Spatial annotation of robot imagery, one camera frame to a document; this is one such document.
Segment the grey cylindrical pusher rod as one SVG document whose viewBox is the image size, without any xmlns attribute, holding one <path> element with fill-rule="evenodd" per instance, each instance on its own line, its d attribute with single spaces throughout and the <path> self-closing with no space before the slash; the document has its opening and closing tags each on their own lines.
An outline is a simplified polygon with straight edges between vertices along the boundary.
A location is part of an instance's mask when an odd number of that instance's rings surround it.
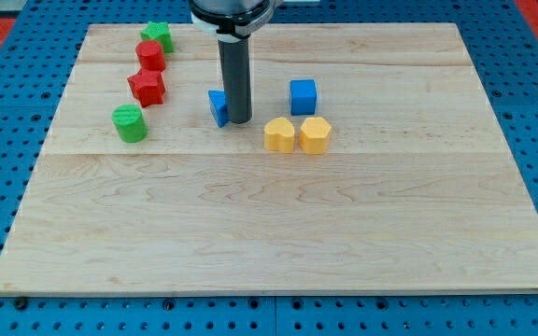
<svg viewBox="0 0 538 336">
<path fill-rule="evenodd" d="M 246 123 L 252 117 L 248 41 L 219 41 L 218 45 L 229 121 Z"/>
</svg>

